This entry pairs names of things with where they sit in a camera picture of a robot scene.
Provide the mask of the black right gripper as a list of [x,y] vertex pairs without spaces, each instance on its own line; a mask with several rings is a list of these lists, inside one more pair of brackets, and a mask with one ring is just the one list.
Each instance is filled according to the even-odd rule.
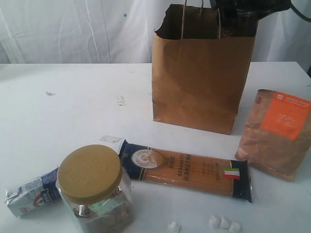
[[260,20],[276,12],[290,9],[290,0],[210,0],[212,9],[219,9],[221,17],[234,19],[252,17]]

